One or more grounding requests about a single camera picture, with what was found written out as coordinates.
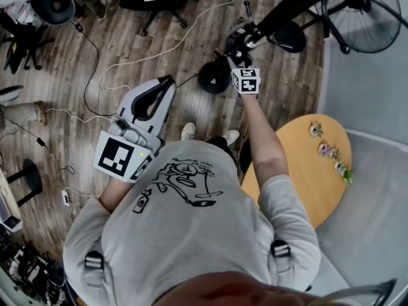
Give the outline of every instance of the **black pants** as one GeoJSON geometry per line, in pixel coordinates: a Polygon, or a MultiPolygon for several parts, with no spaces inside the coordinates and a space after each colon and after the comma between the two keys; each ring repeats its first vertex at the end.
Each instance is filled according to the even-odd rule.
{"type": "Polygon", "coordinates": [[[234,154],[231,152],[230,148],[227,145],[227,141],[224,137],[221,136],[216,136],[207,141],[208,144],[215,145],[219,147],[221,150],[225,151],[230,157],[232,157],[232,160],[234,160],[235,165],[237,165],[237,160],[235,159],[234,154]]]}

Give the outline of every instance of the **gray fabric panel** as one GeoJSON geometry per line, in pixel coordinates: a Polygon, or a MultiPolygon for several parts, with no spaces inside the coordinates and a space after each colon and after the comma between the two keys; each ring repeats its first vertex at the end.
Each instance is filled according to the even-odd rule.
{"type": "Polygon", "coordinates": [[[317,229],[321,249],[351,286],[408,282],[408,153],[349,135],[354,183],[317,229]]]}
{"type": "Polygon", "coordinates": [[[343,127],[408,145],[408,30],[378,54],[344,55],[330,42],[323,113],[343,127]]]}
{"type": "Polygon", "coordinates": [[[316,296],[326,296],[349,287],[324,254],[321,256],[319,272],[311,286],[309,293],[316,296]]]}

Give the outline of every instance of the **shoe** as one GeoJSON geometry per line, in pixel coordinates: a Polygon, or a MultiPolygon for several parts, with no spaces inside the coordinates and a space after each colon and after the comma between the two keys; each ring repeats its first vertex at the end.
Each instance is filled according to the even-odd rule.
{"type": "Polygon", "coordinates": [[[227,141],[227,145],[230,146],[231,144],[234,144],[235,141],[238,139],[240,136],[240,132],[237,130],[229,130],[225,134],[223,134],[222,137],[225,138],[227,141]]]}
{"type": "Polygon", "coordinates": [[[106,18],[106,14],[108,13],[108,2],[106,0],[101,0],[101,4],[103,4],[105,6],[105,13],[104,13],[102,18],[98,17],[98,20],[100,22],[106,18]]]}
{"type": "Polygon", "coordinates": [[[74,16],[75,22],[80,22],[83,19],[84,15],[82,16],[74,16]]]}
{"type": "Polygon", "coordinates": [[[196,125],[192,122],[188,122],[182,132],[181,132],[181,140],[193,140],[196,138],[196,125]]]}

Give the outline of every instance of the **wooden floor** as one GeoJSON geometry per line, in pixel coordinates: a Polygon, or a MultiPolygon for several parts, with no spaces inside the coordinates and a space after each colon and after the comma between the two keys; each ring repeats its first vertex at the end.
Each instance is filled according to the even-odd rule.
{"type": "MultiPolygon", "coordinates": [[[[183,11],[189,25],[195,17],[208,7],[230,0],[189,1],[183,11]]],[[[146,80],[171,74],[177,83],[197,73],[201,66],[211,61],[214,50],[222,51],[226,36],[239,16],[245,16],[245,0],[210,11],[202,16],[181,46],[161,57],[135,65],[111,70],[105,84],[136,86],[146,80]]],[[[249,0],[255,23],[258,23],[280,0],[249,0]]],[[[94,16],[85,17],[81,24],[85,33],[95,42],[101,52],[101,61],[92,79],[87,100],[100,113],[114,113],[126,89],[117,91],[99,89],[99,78],[112,64],[135,61],[174,47],[185,35],[170,14],[162,13],[149,29],[149,35],[140,36],[147,14],[119,8],[119,0],[108,0],[110,8],[107,19],[99,23],[94,16]]],[[[304,13],[296,19],[304,24],[312,17],[304,13]]],[[[271,125],[277,129],[287,121],[316,109],[316,99],[323,69],[323,33],[319,26],[306,30],[308,45],[300,54],[289,54],[269,44],[253,51],[252,56],[261,68],[261,105],[271,125]]],[[[41,71],[24,71],[20,67],[15,76],[2,71],[0,87],[24,85],[17,103],[42,100],[47,108],[66,108],[83,119],[93,116],[85,107],[82,95],[94,67],[94,47],[73,27],[67,24],[47,30],[46,37],[55,38],[55,43],[44,48],[40,63],[41,71]]],[[[6,47],[0,49],[3,65],[6,47]]],[[[48,145],[59,167],[71,165],[76,174],[62,172],[64,182],[88,194],[100,194],[106,183],[106,175],[92,168],[94,148],[101,129],[108,128],[108,121],[95,119],[86,124],[71,119],[64,112],[50,111],[48,126],[39,123],[24,124],[48,145]]],[[[163,138],[178,140],[186,122],[196,123],[198,139],[222,134],[227,129],[239,129],[244,133],[246,125],[237,94],[228,89],[220,95],[202,91],[196,78],[177,92],[163,138]]],[[[58,179],[47,151],[40,147],[35,138],[19,131],[0,141],[3,168],[15,173],[22,167],[25,158],[32,159],[38,166],[43,179],[44,192],[22,208],[27,240],[41,252],[49,251],[54,259],[61,258],[64,238],[71,226],[71,208],[65,207],[61,198],[62,184],[58,179]]],[[[13,184],[17,196],[28,192],[25,183],[13,184]]],[[[84,205],[86,197],[70,192],[71,199],[84,205]]],[[[79,213],[75,207],[73,215],[79,213]]]]}

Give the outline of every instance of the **power strip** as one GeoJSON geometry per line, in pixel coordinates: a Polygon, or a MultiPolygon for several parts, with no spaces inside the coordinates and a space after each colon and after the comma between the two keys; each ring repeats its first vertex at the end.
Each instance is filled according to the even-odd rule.
{"type": "Polygon", "coordinates": [[[65,189],[63,189],[61,191],[61,195],[62,195],[62,201],[64,202],[64,205],[67,206],[67,207],[70,206],[71,202],[70,202],[70,199],[69,199],[68,192],[65,189]]]}

